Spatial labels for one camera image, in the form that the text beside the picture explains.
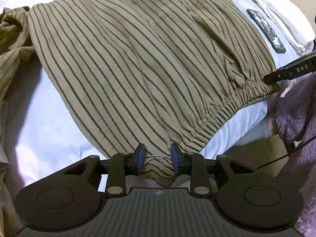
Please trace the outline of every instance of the crumpled striped cloth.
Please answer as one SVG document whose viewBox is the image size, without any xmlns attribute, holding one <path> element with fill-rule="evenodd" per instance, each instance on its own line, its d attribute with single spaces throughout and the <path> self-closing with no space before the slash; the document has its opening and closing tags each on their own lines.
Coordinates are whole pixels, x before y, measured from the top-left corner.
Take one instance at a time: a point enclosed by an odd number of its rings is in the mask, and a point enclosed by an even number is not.
<svg viewBox="0 0 316 237">
<path fill-rule="evenodd" d="M 278 86 L 255 26 L 231 0 L 55 0 L 30 9 L 32 42 L 87 139 L 107 157 L 142 142 L 143 177 L 169 186 L 170 145 L 199 152 Z"/>
<path fill-rule="evenodd" d="M 28 7 L 4 8 L 0 14 L 0 236 L 13 236 L 21 224 L 16 217 L 10 193 L 3 183 L 5 168 L 8 164 L 3 150 L 5 126 L 5 93 L 18 68 L 27 66 L 31 55 L 35 52 L 31 42 L 27 15 Z"/>
</svg>

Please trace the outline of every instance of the ribbed gray surface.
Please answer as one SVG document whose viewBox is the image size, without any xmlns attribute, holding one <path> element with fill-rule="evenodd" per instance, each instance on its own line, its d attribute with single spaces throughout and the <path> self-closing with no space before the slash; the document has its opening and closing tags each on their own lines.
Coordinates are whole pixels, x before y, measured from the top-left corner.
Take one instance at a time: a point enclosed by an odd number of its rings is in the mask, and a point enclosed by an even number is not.
<svg viewBox="0 0 316 237">
<path fill-rule="evenodd" d="M 299 237 L 293 229 L 279 233 L 241 230 L 219 216 L 208 200 L 190 196 L 186 189 L 135 188 L 123 198 L 111 199 L 101 213 L 79 228 L 43 233 L 28 228 L 17 237 Z"/>
</svg>

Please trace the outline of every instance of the smartphone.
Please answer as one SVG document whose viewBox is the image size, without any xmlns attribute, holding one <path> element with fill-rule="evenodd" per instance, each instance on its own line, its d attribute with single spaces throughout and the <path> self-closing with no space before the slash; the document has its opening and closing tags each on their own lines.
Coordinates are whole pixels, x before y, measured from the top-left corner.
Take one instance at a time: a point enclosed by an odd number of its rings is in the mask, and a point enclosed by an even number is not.
<svg viewBox="0 0 316 237">
<path fill-rule="evenodd" d="M 271 45 L 273 46 L 274 50 L 277 53 L 285 53 L 286 48 L 282 44 L 281 40 L 277 36 L 277 34 L 274 32 L 274 30 L 271 28 L 269 23 L 266 21 L 266 19 L 261 15 L 260 12 L 254 11 L 251 9 L 247 9 L 248 14 L 250 17 L 256 22 L 256 24 L 259 26 L 261 31 L 265 34 Z"/>
</svg>

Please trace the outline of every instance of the black cable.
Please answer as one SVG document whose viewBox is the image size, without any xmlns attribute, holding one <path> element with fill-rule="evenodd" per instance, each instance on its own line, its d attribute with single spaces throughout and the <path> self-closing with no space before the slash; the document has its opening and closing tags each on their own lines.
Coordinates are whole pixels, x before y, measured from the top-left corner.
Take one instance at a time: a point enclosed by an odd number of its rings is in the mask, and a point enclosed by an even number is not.
<svg viewBox="0 0 316 237">
<path fill-rule="evenodd" d="M 316 135 L 315 135 L 313 138 L 309 139 L 306 143 L 304 143 L 304 144 L 300 143 L 293 151 L 291 151 L 291 154 L 293 154 L 295 151 L 298 151 L 299 149 L 303 148 L 306 144 L 309 144 L 309 143 L 310 143 L 312 140 L 314 140 L 315 138 L 316 138 Z M 286 158 L 287 156 L 288 156 L 288 154 L 287 154 L 287 155 L 284 155 L 284 156 L 282 156 L 282 157 L 280 157 L 280 158 L 278 158 L 278 159 L 276 159 L 276 160 L 270 161 L 270 162 L 268 162 L 268 163 L 266 163 L 266 164 L 264 164 L 264 165 L 258 167 L 257 169 L 261 169 L 261 168 L 263 168 L 263 167 L 265 167 L 265 166 L 267 166 L 267 165 L 270 165 L 270 164 L 272 164 L 272 163 L 274 163 L 274 162 L 276 162 L 276 161 L 279 161 L 279 160 L 281 160 L 281 159 L 284 159 L 284 158 Z"/>
</svg>

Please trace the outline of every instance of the round joint cover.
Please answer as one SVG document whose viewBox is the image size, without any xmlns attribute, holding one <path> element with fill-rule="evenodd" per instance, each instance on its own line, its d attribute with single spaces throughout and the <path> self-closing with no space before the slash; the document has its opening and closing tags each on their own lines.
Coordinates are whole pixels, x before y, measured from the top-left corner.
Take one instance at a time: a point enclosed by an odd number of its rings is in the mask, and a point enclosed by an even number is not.
<svg viewBox="0 0 316 237">
<path fill-rule="evenodd" d="M 52 232 L 83 225 L 97 214 L 100 205 L 97 190 L 76 175 L 40 180 L 15 198 L 23 225 Z"/>
<path fill-rule="evenodd" d="M 216 195 L 216 203 L 230 220 L 252 229 L 277 229 L 302 211 L 298 190 L 263 173 L 235 175 Z"/>
</svg>

